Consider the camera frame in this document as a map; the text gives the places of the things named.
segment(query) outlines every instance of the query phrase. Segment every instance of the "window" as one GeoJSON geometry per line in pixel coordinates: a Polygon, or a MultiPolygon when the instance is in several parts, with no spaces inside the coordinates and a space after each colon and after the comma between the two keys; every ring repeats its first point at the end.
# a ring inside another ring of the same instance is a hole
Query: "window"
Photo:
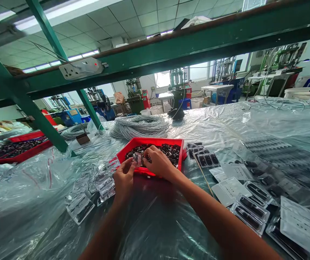
{"type": "Polygon", "coordinates": [[[169,70],[155,73],[155,82],[157,84],[156,87],[168,87],[171,84],[171,80],[169,78],[169,70]]]}
{"type": "Polygon", "coordinates": [[[200,81],[207,79],[208,62],[190,66],[190,80],[200,81]]]}

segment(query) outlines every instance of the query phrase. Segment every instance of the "coiled gray cable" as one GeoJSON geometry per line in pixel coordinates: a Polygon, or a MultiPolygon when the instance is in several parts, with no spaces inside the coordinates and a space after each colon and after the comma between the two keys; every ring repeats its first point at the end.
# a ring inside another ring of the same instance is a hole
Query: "coiled gray cable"
{"type": "Polygon", "coordinates": [[[84,128],[87,128],[88,123],[81,123],[79,125],[72,126],[66,130],[64,130],[61,135],[65,140],[74,140],[76,136],[80,134],[84,134],[84,128]]]}
{"type": "Polygon", "coordinates": [[[166,137],[169,123],[163,117],[136,115],[129,117],[117,117],[110,131],[111,137],[126,138],[134,137],[160,138],[166,137]]]}

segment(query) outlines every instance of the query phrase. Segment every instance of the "white plastic bin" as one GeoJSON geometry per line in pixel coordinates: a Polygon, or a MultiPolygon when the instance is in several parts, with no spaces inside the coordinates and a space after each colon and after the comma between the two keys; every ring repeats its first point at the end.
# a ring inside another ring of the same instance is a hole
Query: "white plastic bin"
{"type": "Polygon", "coordinates": [[[150,110],[151,110],[152,115],[163,113],[161,105],[155,105],[155,106],[151,107],[150,110]]]}
{"type": "Polygon", "coordinates": [[[141,114],[142,115],[145,115],[145,116],[151,116],[151,110],[150,109],[144,109],[141,111],[141,114]]]}
{"type": "Polygon", "coordinates": [[[191,108],[195,109],[195,108],[202,108],[203,107],[203,101],[204,98],[203,97],[196,97],[191,99],[191,108]]]}

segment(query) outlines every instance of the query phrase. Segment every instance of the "electrical socket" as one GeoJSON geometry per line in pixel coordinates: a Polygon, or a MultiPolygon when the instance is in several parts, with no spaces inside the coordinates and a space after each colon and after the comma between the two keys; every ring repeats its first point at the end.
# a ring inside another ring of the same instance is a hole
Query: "electrical socket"
{"type": "Polygon", "coordinates": [[[66,63],[59,66],[59,69],[65,79],[74,80],[100,74],[102,73],[104,66],[99,60],[89,57],[82,60],[66,63]]]}

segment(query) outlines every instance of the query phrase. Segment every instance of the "wire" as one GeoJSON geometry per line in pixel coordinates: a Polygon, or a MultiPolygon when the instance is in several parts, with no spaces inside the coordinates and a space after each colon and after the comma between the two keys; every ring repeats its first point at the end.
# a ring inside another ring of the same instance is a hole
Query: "wire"
{"type": "Polygon", "coordinates": [[[79,125],[72,126],[64,130],[61,135],[65,140],[74,140],[76,136],[84,134],[87,131],[84,131],[84,128],[87,128],[88,123],[81,123],[79,125]]]}
{"type": "Polygon", "coordinates": [[[161,138],[166,137],[169,123],[159,116],[136,115],[115,118],[110,131],[111,137],[131,140],[134,137],[161,138]]]}

